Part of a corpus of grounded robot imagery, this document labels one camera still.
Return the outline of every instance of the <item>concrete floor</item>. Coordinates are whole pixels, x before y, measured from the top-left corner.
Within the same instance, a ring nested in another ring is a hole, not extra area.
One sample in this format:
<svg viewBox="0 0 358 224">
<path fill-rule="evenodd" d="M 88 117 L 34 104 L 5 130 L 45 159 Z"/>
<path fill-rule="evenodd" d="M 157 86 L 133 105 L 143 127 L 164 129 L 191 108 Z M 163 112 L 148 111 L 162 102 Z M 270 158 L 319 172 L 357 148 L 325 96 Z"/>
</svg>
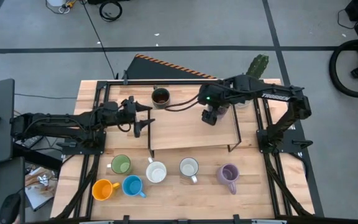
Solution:
<svg viewBox="0 0 358 224">
<path fill-rule="evenodd" d="M 101 20 L 96 6 L 87 5 L 115 72 L 122 74 L 136 53 L 226 78 L 246 71 L 257 54 L 270 55 L 264 78 L 282 78 L 265 14 L 270 6 L 281 46 L 336 46 L 356 39 L 353 30 L 336 24 L 336 13 L 350 0 L 131 0 L 122 2 L 122 17 Z M 351 25 L 345 14 L 341 20 Z M 45 96 L 76 96 L 80 80 L 111 79 L 102 52 L 18 53 L 9 49 L 100 48 L 83 6 L 65 15 L 53 14 L 44 0 L 5 0 L 0 8 L 0 80 L 14 78 L 16 92 Z M 150 51 L 131 47 L 223 46 L 223 50 Z M 270 50 L 224 50 L 224 46 L 271 46 Z M 311 163 L 326 217 L 358 219 L 358 99 L 338 93 L 328 77 L 328 51 L 283 52 L 291 84 L 305 87 L 312 117 L 302 122 Z M 358 55 L 338 60 L 343 82 L 358 90 L 349 72 Z M 74 100 L 15 97 L 21 112 L 72 113 Z M 26 221 L 44 220 L 52 203 L 37 212 L 26 210 Z"/>
</svg>

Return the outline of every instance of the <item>cup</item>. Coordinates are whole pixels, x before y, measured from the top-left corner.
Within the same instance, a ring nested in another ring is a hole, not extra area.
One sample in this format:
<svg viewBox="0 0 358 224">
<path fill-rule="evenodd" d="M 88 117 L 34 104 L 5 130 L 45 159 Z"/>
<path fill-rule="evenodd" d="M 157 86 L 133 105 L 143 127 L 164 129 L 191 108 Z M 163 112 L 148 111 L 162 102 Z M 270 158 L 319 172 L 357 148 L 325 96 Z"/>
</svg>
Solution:
<svg viewBox="0 0 358 224">
<path fill-rule="evenodd" d="M 153 161 L 149 157 L 149 166 L 146 169 L 146 177 L 152 183 L 159 183 L 167 176 L 167 168 L 162 162 Z"/>
<path fill-rule="evenodd" d="M 132 170 L 131 160 L 125 155 L 118 155 L 111 161 L 111 170 L 116 174 L 128 175 Z"/>
<path fill-rule="evenodd" d="M 110 180 L 101 179 L 96 181 L 92 187 L 92 195 L 96 200 L 107 200 L 116 193 L 120 187 L 119 183 L 111 183 Z"/>
<path fill-rule="evenodd" d="M 152 93 L 152 101 L 157 109 L 164 109 L 170 102 L 169 91 L 166 88 L 159 88 L 155 85 Z"/>
<path fill-rule="evenodd" d="M 190 177 L 193 183 L 197 183 L 196 174 L 198 172 L 198 162 L 193 158 L 184 158 L 180 162 L 180 172 L 186 176 Z"/>
<path fill-rule="evenodd" d="M 216 177 L 221 184 L 229 187 L 230 193 L 236 194 L 236 180 L 239 174 L 239 169 L 234 164 L 224 164 L 216 172 Z"/>
<path fill-rule="evenodd" d="M 142 179 L 136 175 L 130 175 L 124 179 L 122 183 L 122 191 L 128 196 L 140 195 L 143 198 L 146 198 L 146 194 L 142 192 L 143 183 Z"/>
</svg>

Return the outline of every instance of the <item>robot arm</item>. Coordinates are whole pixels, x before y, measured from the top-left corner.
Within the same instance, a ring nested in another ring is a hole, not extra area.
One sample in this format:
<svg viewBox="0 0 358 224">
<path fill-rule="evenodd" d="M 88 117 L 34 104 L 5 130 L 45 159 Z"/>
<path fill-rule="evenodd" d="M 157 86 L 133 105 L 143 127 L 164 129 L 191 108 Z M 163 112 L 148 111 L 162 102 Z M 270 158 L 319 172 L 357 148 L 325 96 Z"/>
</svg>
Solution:
<svg viewBox="0 0 358 224">
<path fill-rule="evenodd" d="M 137 121 L 136 112 L 151 109 L 134 102 L 134 97 L 130 96 L 120 107 L 116 102 L 107 102 L 79 115 L 26 113 L 11 119 L 11 136 L 17 140 L 38 135 L 70 138 L 82 147 L 95 148 L 100 143 L 98 133 L 108 126 L 133 124 L 134 135 L 138 138 L 141 129 L 154 119 Z"/>
<path fill-rule="evenodd" d="M 296 120 L 306 119 L 311 115 L 309 100 L 303 95 L 302 88 L 268 84 L 248 75 L 238 75 L 200 87 L 198 102 L 212 107 L 211 111 L 203 111 L 202 120 L 215 125 L 219 107 L 228 108 L 229 105 L 245 103 L 255 98 L 288 102 L 287 112 L 276 124 L 267 128 L 270 140 L 282 138 L 283 132 Z"/>
</svg>

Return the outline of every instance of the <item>vacuum hose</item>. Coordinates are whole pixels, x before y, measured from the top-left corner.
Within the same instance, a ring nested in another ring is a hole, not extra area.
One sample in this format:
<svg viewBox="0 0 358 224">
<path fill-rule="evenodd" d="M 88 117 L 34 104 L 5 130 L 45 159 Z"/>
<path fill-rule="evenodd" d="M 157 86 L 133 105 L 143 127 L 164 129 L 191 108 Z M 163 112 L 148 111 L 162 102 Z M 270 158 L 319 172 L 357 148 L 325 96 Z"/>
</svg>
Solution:
<svg viewBox="0 0 358 224">
<path fill-rule="evenodd" d="M 329 77 L 331 78 L 331 81 L 337 90 L 344 93 L 345 95 L 358 98 L 358 91 L 353 91 L 346 88 L 341 83 L 341 81 L 339 81 L 338 74 L 336 73 L 336 61 L 339 54 L 343 50 L 354 50 L 356 48 L 358 48 L 358 40 L 350 40 L 341 44 L 336 50 L 334 50 L 331 59 L 329 59 Z"/>
</svg>

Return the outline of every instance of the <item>green mug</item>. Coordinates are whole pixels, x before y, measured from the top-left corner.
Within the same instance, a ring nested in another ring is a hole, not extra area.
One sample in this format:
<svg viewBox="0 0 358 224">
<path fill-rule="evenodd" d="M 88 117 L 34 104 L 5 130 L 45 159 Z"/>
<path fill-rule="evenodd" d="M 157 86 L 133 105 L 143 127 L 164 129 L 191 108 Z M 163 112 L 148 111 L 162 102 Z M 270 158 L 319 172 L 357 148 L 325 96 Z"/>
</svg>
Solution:
<svg viewBox="0 0 358 224">
<path fill-rule="evenodd" d="M 111 161 L 111 170 L 116 174 L 128 175 L 132 170 L 131 160 L 125 155 L 118 155 Z"/>
</svg>

